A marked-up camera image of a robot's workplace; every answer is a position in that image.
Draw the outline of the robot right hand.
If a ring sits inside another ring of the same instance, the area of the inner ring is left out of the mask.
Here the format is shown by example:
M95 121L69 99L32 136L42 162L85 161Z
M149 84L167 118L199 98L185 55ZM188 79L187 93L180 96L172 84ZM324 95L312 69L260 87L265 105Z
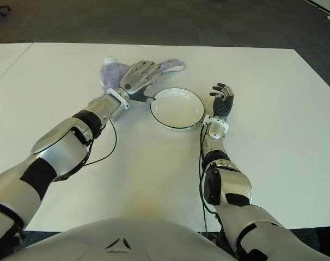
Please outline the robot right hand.
M213 116L226 120L233 107L234 93L229 86L223 83L217 83L212 89L213 92L210 92L209 95L214 98Z

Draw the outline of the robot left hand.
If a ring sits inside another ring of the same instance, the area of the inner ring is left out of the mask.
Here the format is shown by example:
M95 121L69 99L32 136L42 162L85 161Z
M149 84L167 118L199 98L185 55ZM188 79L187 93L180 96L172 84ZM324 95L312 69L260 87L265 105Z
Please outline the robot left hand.
M122 77L119 87L123 89L130 100L152 102L155 99L145 94L146 89L162 75L159 64L153 61L141 60L131 66Z

